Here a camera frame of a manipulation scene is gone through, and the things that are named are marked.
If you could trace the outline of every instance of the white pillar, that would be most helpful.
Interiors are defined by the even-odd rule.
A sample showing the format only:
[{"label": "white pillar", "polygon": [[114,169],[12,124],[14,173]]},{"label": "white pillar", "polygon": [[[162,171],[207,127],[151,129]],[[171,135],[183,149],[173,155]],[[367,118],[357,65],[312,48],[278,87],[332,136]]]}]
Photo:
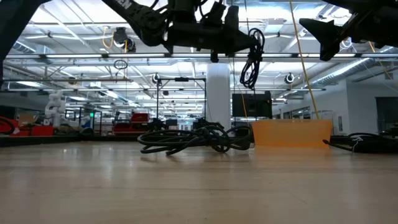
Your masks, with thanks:
[{"label": "white pillar", "polygon": [[229,66],[226,63],[207,65],[206,119],[219,122],[225,130],[231,128],[231,92]]}]

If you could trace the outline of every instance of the light wood floor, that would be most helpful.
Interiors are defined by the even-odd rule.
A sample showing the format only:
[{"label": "light wood floor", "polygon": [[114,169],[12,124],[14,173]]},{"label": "light wood floor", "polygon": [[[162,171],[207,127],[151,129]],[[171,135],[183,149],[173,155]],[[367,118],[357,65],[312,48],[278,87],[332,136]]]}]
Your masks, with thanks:
[{"label": "light wood floor", "polygon": [[0,223],[398,223],[397,156],[140,148],[0,148]]}]

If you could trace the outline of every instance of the black monitor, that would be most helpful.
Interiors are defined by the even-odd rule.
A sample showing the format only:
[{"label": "black monitor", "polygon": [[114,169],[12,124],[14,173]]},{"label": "black monitor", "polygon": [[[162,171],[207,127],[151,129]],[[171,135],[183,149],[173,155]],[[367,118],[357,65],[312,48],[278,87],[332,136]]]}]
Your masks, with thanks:
[{"label": "black monitor", "polygon": [[232,94],[232,116],[272,118],[271,94]]},{"label": "black monitor", "polygon": [[167,119],[166,120],[166,125],[168,126],[178,126],[178,122],[176,119]]}]

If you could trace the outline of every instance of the white humanoid robot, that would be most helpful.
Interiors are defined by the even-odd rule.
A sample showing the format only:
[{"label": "white humanoid robot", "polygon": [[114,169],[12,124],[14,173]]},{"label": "white humanoid robot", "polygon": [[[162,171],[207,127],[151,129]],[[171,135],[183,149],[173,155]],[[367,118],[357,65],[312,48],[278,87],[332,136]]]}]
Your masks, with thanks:
[{"label": "white humanoid robot", "polygon": [[59,127],[61,125],[61,115],[65,112],[65,102],[61,100],[63,92],[56,90],[49,95],[49,103],[45,107],[44,125]]}]

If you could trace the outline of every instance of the orange bin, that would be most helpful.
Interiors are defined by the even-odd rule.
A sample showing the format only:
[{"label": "orange bin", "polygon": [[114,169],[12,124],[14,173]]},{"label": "orange bin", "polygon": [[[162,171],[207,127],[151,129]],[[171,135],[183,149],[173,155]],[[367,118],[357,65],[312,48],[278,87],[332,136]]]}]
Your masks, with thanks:
[{"label": "orange bin", "polygon": [[252,123],[257,146],[329,148],[331,120],[270,119]]}]

